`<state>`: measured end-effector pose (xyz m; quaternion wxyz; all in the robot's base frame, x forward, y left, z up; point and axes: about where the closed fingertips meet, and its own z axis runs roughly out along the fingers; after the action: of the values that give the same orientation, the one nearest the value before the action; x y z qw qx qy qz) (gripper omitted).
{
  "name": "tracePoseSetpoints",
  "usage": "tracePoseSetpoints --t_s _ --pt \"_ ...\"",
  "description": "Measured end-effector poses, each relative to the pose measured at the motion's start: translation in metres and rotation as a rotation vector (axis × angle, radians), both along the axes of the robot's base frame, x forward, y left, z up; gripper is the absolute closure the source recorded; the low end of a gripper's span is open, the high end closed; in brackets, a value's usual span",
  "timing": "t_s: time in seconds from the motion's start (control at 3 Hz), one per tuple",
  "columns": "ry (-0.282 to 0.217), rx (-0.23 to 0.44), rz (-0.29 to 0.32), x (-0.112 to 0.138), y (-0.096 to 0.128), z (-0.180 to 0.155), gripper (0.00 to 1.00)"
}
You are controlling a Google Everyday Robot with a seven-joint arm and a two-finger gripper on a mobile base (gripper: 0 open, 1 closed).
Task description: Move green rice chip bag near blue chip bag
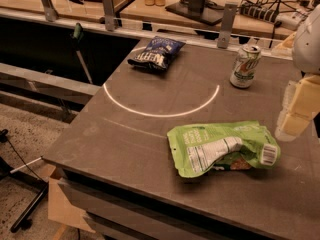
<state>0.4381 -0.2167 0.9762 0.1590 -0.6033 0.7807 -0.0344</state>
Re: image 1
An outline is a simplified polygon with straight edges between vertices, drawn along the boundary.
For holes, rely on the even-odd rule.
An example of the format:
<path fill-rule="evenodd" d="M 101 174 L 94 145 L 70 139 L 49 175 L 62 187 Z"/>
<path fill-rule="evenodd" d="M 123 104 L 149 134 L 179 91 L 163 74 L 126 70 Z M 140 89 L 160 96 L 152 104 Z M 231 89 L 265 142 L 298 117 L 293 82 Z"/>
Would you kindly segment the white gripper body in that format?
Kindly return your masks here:
<path fill-rule="evenodd" d="M 292 49 L 296 68 L 304 73 L 320 74 L 320 5 L 299 26 Z"/>

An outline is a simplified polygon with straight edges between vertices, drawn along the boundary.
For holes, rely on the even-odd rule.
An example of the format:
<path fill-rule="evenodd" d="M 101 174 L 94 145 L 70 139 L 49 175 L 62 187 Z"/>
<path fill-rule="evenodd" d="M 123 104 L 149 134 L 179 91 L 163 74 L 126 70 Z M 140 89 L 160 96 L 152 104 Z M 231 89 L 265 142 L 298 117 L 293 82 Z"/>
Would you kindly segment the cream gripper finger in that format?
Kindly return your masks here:
<path fill-rule="evenodd" d="M 282 135 L 297 137 L 304 132 L 309 124 L 310 121 L 303 117 L 289 113 L 280 113 L 279 115 L 279 131 Z"/>
<path fill-rule="evenodd" d="M 289 113 L 312 120 L 320 112 L 320 76 L 306 75 L 296 84 L 296 90 L 289 106 Z"/>

